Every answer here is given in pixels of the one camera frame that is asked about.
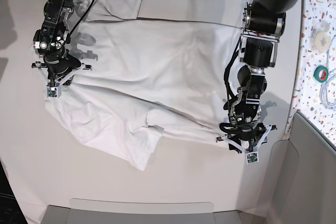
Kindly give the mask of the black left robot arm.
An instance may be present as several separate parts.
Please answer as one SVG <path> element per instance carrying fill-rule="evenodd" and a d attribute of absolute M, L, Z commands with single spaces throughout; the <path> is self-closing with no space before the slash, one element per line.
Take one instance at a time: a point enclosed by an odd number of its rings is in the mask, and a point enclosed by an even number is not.
<path fill-rule="evenodd" d="M 286 25 L 286 12 L 297 0 L 249 0 L 244 8 L 241 34 L 224 71 L 227 101 L 223 109 L 228 122 L 219 124 L 225 134 L 218 141 L 231 151 L 257 159 L 275 125 L 261 120 L 260 97 L 266 91 L 265 69 L 276 64 L 280 37 Z"/>

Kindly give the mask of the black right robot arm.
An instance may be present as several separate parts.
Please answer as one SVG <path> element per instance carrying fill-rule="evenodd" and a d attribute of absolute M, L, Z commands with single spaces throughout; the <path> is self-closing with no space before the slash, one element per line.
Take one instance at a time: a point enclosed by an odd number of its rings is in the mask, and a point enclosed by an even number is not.
<path fill-rule="evenodd" d="M 34 63 L 34 68 L 47 69 L 47 83 L 55 87 L 67 75 L 78 70 L 81 62 L 65 48 L 70 43 L 76 26 L 69 28 L 68 18 L 74 13 L 74 0 L 48 0 L 44 6 L 44 21 L 33 39 L 35 53 L 42 57 L 42 63 Z"/>

